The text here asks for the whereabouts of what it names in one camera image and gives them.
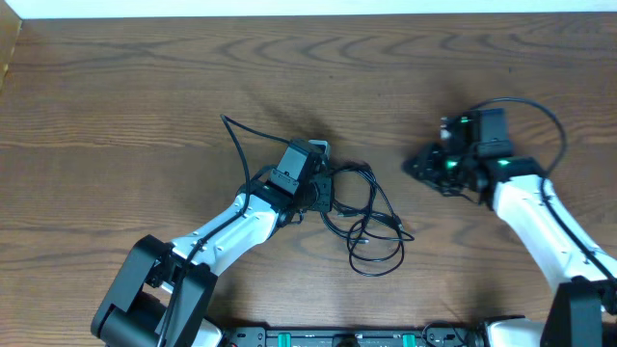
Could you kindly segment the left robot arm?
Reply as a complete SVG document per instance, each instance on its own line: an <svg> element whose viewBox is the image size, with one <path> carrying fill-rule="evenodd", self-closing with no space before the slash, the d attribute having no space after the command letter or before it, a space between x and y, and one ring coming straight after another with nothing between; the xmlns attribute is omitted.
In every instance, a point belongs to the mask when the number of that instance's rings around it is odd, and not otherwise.
<svg viewBox="0 0 617 347"><path fill-rule="evenodd" d="M170 242L147 235L130 250L91 323L108 346L217 346L222 330L206 317L218 278L242 254L302 221L329 212L331 148L294 139L266 181L252 178L225 211Z"/></svg>

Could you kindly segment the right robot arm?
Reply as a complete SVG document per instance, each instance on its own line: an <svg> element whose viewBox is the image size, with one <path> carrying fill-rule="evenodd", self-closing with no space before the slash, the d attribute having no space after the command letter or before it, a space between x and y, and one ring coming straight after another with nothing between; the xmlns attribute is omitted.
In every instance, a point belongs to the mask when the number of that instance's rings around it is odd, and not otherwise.
<svg viewBox="0 0 617 347"><path fill-rule="evenodd" d="M512 228L553 293L543 323L523 316L482 323L470 346L609 346L602 316L616 312L616 260L580 226L547 171L517 156L501 109L445 118L441 141L406 161L404 171L445 197L477 194Z"/></svg>

